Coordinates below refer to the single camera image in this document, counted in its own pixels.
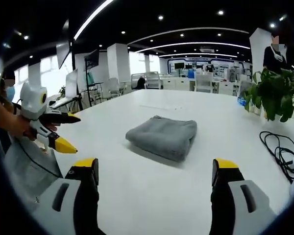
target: folded towel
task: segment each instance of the folded towel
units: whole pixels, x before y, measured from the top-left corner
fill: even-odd
[[[145,151],[179,162],[188,154],[196,132],[195,121],[154,116],[129,130],[125,138]]]

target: white tabletop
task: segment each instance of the white tabletop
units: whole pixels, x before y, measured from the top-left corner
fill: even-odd
[[[195,120],[198,132],[182,163],[140,151],[125,134],[154,115]],[[290,184],[259,140],[265,130],[236,97],[186,91],[139,90],[78,113],[81,122],[62,125],[58,134],[77,149],[56,154],[64,175],[77,159],[99,159],[98,224],[110,235],[209,234],[212,162],[238,164],[278,213]],[[294,140],[294,119],[282,134]]]

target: black cable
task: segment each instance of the black cable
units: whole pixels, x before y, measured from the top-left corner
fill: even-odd
[[[21,147],[21,149],[23,150],[23,152],[28,156],[28,158],[35,163],[36,165],[38,165],[41,169],[45,170],[46,172],[48,172],[49,174],[53,175],[56,178],[62,178],[61,176],[56,175],[55,173],[49,171],[48,169],[46,169],[45,167],[43,167],[42,165],[40,165],[39,163],[37,163],[36,161],[34,161],[29,154],[25,151],[24,147],[22,146],[21,142],[18,139],[15,139],[16,142],[19,144],[19,146]]]
[[[278,140],[278,146],[275,148],[274,152],[268,147],[267,145],[267,137],[271,137],[274,136],[277,138]],[[294,176],[291,176],[290,173],[294,174],[294,169],[291,169],[289,167],[289,165],[292,163],[292,161],[286,162],[282,156],[282,153],[290,153],[294,156],[294,152],[288,148],[283,148],[281,147],[280,144],[280,138],[286,138],[289,141],[292,142],[292,144],[294,145],[294,141],[291,140],[291,138],[287,137],[287,136],[283,136],[283,135],[278,135],[278,134],[274,134],[272,132],[269,131],[262,131],[259,134],[259,138],[261,140],[261,142],[264,144],[264,146],[266,147],[266,149],[268,150],[268,152],[274,157],[276,163],[280,166],[282,172],[284,173],[284,175],[286,176],[286,178],[288,179],[288,181],[290,183],[293,182],[294,180]]]

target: black ceiling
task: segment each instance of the black ceiling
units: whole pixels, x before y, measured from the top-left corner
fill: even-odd
[[[103,3],[104,0],[41,0],[22,7],[15,15],[13,28],[29,39],[11,33],[6,42],[11,48],[5,48],[5,62],[14,60],[14,64],[28,63],[29,55],[43,57],[55,53],[55,44],[61,29],[70,19],[71,37],[87,17]],[[222,9],[223,16],[217,12]],[[282,22],[279,18],[287,14]],[[288,60],[294,61],[294,1],[261,1],[241,0],[198,1],[184,0],[114,0],[85,29],[74,44],[76,53],[88,52],[102,45],[102,49],[114,43],[129,44],[130,50],[138,51],[147,47],[186,42],[220,42],[250,47],[249,37],[258,27],[265,30],[278,30],[281,24],[288,23],[292,31],[292,42],[288,50]],[[149,37],[171,30],[194,27],[220,27],[243,30],[235,32],[224,29],[182,30]],[[251,52],[245,48],[221,45],[180,45],[147,50],[144,53],[158,55],[174,53],[199,52],[201,46],[209,46],[215,53],[236,55],[241,61],[251,60]]]

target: screen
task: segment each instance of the screen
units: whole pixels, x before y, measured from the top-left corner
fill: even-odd
[[[176,70],[183,69],[184,68],[184,63],[176,63],[176,64],[174,64],[174,68]]]
[[[70,42],[69,42],[68,30],[69,30],[69,20],[67,20],[64,23],[60,38],[56,44],[59,69],[62,67],[65,59],[70,53]]]
[[[65,97],[74,98],[77,96],[77,70],[73,70],[66,77],[65,83]]]
[[[84,57],[84,60],[86,61],[87,70],[98,66],[99,64],[99,50],[96,49],[93,52],[91,52],[89,55],[86,55]]]

